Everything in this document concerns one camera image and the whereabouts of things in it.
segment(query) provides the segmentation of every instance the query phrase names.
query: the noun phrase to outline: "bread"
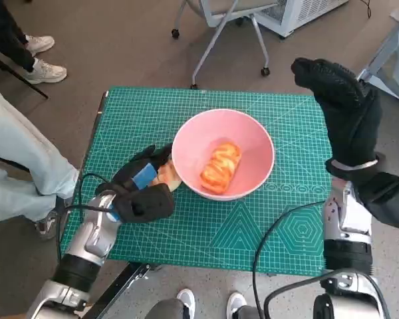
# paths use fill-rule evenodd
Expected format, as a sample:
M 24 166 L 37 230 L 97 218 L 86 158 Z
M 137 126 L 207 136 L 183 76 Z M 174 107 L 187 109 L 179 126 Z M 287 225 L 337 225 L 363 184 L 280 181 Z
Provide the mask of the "bread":
M 234 143 L 220 144 L 201 172 L 202 187 L 216 194 L 227 191 L 241 160 L 241 150 Z
M 153 186 L 159 183 L 167 184 L 170 191 L 174 191 L 182 183 L 182 180 L 174 169 L 173 161 L 171 159 L 158 169 L 157 177 L 154 178 L 150 185 Z

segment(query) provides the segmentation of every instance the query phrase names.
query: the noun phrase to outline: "person's leg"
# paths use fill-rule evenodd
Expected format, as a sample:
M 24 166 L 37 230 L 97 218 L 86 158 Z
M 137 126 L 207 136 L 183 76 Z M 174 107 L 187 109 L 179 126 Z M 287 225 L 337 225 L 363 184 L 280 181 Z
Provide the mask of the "person's leg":
M 31 84 L 56 83 L 67 77 L 66 68 L 33 57 L 51 48 L 54 43 L 52 37 L 27 38 L 3 0 L 0 0 L 0 52 L 27 71 L 25 78 Z
M 22 66 L 27 72 L 32 72 L 34 58 L 25 48 L 26 43 L 25 35 L 16 25 L 4 2 L 0 0 L 0 52 Z
M 190 289 L 183 289 L 176 298 L 157 303 L 145 319 L 194 319 L 194 314 L 194 294 Z
M 56 195 L 41 196 L 33 182 L 10 178 L 0 169 L 0 221 L 21 215 L 34 222 L 44 219 L 55 202 Z
M 259 319 L 256 307 L 247 306 L 247 301 L 242 294 L 234 292 L 227 301 L 227 319 Z
M 259 313 L 256 307 L 242 306 L 233 314 L 232 319 L 259 319 Z
M 28 168 L 41 195 L 58 195 L 63 199 L 72 197 L 78 178 L 77 169 L 1 94 L 0 158 Z

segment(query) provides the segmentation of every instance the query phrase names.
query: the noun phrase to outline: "black glove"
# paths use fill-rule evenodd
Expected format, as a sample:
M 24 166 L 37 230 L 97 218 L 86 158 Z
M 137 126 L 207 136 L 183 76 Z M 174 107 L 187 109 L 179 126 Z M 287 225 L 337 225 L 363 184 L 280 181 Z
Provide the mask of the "black glove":
M 332 158 L 350 167 L 375 160 L 382 113 L 378 92 L 358 82 L 351 71 L 327 60 L 297 58 L 291 70 L 295 83 L 312 90 L 322 108 Z
M 152 164 L 155 170 L 158 171 L 160 166 L 167 163 L 168 156 L 171 152 L 172 143 L 167 144 L 157 151 L 155 151 L 155 145 L 149 145 L 143 151 L 133 156 L 126 165 L 121 167 L 112 178 L 112 182 L 131 191 L 132 177 L 134 177 L 148 163 Z
M 155 145 L 148 146 L 121 167 L 110 183 L 100 184 L 96 194 L 115 192 L 112 204 L 123 223 L 148 223 L 169 217 L 174 211 L 174 200 L 168 186 L 161 183 L 138 189 L 132 178 L 149 163 L 158 171 L 171 152 L 171 144 L 158 151 Z

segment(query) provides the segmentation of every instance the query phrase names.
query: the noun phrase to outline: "green cutting mat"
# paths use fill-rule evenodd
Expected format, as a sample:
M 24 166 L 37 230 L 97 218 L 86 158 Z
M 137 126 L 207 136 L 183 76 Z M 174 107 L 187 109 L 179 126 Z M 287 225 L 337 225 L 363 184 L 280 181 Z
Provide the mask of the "green cutting mat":
M 111 259 L 251 270 L 261 237 L 283 211 L 327 196 L 330 176 L 324 162 L 331 149 L 312 96 L 115 87 L 105 101 L 84 172 L 111 179 L 133 154 L 171 142 L 186 120 L 211 108 L 233 108 L 264 125 L 276 151 L 270 178 L 231 202 L 210 201 L 181 186 L 170 218 L 121 226 Z M 98 183 L 85 182 L 84 202 Z M 70 214 L 63 249 L 78 226 L 78 213 Z M 322 251 L 321 207 L 303 209 L 269 237 L 258 270 L 316 275 L 323 268 Z

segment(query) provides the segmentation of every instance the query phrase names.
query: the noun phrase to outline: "light blue jeans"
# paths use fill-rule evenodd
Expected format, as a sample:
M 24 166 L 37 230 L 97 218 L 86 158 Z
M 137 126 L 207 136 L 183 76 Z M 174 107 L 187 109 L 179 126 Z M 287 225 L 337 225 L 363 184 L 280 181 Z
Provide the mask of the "light blue jeans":
M 0 94 L 0 158 L 29 169 L 33 181 L 7 176 L 0 168 L 0 221 L 47 216 L 56 197 L 72 197 L 78 171 L 36 127 Z

